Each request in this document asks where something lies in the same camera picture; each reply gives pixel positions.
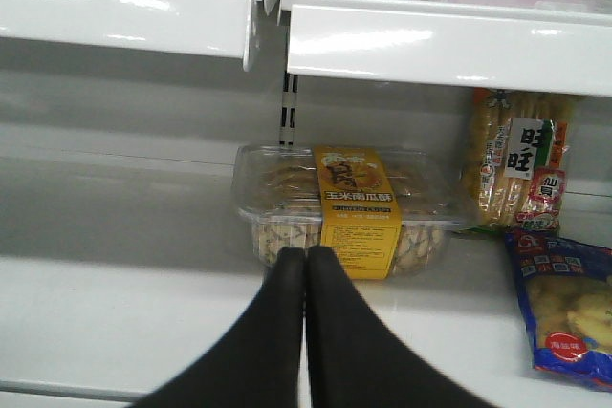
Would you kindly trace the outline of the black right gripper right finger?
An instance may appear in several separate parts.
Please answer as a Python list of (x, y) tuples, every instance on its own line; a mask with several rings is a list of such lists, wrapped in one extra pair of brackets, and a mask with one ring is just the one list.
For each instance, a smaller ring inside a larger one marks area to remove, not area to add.
[(489, 407), (407, 347), (372, 311), (328, 247), (306, 262), (314, 407)]

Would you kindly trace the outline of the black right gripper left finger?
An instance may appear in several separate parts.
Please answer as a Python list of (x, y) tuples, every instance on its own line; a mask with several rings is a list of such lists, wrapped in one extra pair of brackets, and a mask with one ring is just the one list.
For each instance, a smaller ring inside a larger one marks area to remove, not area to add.
[(306, 254), (280, 250), (260, 290), (224, 335), (135, 407), (296, 407)]

